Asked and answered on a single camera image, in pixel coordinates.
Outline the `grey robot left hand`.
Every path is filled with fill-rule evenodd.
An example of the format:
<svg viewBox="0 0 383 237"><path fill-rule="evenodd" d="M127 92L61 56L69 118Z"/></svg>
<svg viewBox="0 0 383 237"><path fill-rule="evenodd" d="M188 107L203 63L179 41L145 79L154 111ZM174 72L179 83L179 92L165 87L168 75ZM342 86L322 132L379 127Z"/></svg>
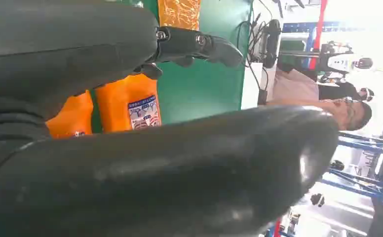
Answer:
<svg viewBox="0 0 383 237"><path fill-rule="evenodd" d="M255 235L327 170L339 128L313 106L266 106L52 139L86 90L193 58L236 67L229 41L104 0L0 0L0 237Z"/></svg>

